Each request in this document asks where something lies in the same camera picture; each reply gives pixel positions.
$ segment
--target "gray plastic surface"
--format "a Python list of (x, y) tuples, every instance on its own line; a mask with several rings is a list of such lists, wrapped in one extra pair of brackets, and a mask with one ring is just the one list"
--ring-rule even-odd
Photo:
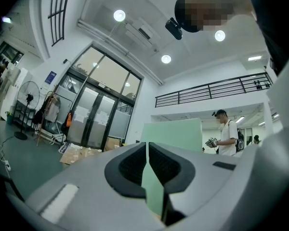
[[(172, 207), (187, 216), (171, 226), (158, 221), (145, 200), (122, 197), (105, 180), (107, 162), (135, 145), (75, 163), (37, 189), (26, 201), (27, 206), (17, 201), (14, 205), (30, 223), (36, 223), (38, 230), (46, 230), (46, 221), (37, 214), (71, 183), (79, 186), (79, 191), (54, 227), (71, 231), (245, 231), (257, 225), (289, 187), (289, 129), (267, 137), (261, 147), (248, 146), (240, 158), (158, 145), (189, 160), (196, 169), (184, 192), (170, 194)], [(213, 166), (216, 161), (235, 164), (236, 168)]]
[(58, 226), (70, 231), (162, 229), (164, 224), (148, 209), (144, 199), (119, 195), (105, 179), (106, 164), (136, 145), (103, 152), (72, 164), (38, 188), (26, 204), (39, 213), (65, 184), (74, 184), (79, 190)]

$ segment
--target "fan base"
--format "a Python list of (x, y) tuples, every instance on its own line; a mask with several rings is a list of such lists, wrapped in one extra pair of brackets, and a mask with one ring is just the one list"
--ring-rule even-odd
[(28, 137), (26, 134), (21, 133), (21, 132), (15, 132), (14, 136), (22, 141), (26, 140)]

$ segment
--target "metal railing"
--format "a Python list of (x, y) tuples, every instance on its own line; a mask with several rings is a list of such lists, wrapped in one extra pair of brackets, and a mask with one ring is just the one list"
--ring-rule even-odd
[(197, 102), (269, 89), (272, 82), (266, 72), (216, 81), (155, 97), (155, 107)]
[(124, 113), (129, 113), (131, 111), (131, 106), (125, 105), (122, 107), (118, 107), (117, 110), (124, 112)]
[(52, 46), (54, 46), (60, 40), (64, 40), (64, 22), (66, 17), (66, 5), (67, 0), (51, 0), (50, 15), (48, 16), (48, 19), (50, 19), (50, 27), (52, 32), (52, 39), (53, 39)]

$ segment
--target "cardboard box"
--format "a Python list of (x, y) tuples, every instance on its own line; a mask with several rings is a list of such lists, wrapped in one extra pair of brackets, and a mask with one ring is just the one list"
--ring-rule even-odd
[(106, 140), (104, 152), (113, 150), (117, 147), (120, 147), (120, 139), (114, 139), (114, 138), (108, 137)]
[(62, 155), (60, 162), (70, 165), (83, 158), (96, 155), (99, 153), (100, 151), (96, 149), (91, 149), (91, 148), (86, 148), (86, 147), (82, 147), (82, 149), (80, 149), (80, 148), (69, 146), (64, 152), (64, 154)]

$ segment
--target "floor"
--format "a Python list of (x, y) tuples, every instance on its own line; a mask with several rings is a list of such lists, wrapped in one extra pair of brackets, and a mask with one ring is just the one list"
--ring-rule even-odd
[[(7, 125), (0, 121), (0, 144), (19, 131), (14, 125)], [(28, 139), (21, 141), (15, 137), (4, 143), (5, 159), (9, 161), (10, 177), (24, 199), (44, 182), (61, 172), (63, 164), (59, 162), (61, 154), (58, 145), (50, 145), (49, 141), (40, 140), (37, 147), (36, 136), (28, 132)], [(5, 166), (0, 161), (0, 174), (7, 176)]]

